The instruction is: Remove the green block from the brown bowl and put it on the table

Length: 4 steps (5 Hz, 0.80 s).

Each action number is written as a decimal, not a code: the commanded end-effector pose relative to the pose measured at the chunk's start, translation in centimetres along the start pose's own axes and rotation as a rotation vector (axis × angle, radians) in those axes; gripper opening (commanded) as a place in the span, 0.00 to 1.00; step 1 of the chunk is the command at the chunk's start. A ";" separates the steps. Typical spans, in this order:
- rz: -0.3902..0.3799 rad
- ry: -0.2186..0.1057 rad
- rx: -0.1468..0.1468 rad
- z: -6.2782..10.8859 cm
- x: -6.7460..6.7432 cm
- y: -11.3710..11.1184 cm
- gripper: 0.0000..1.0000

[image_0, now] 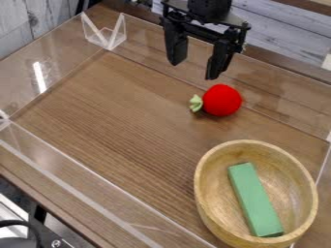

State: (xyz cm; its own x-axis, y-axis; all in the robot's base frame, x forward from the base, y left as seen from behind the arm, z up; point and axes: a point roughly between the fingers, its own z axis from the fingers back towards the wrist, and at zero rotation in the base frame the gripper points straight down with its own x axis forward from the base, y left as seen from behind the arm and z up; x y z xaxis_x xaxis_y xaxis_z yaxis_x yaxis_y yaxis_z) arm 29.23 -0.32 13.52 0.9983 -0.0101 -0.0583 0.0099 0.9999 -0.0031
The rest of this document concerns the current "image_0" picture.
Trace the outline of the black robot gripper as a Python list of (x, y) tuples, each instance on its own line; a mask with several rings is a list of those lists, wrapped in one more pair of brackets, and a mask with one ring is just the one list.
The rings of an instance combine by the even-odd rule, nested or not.
[(228, 69), (233, 52), (240, 53), (251, 24), (231, 12), (232, 0), (161, 0), (167, 58), (173, 66), (187, 59), (187, 37), (213, 44), (205, 78), (216, 79)]

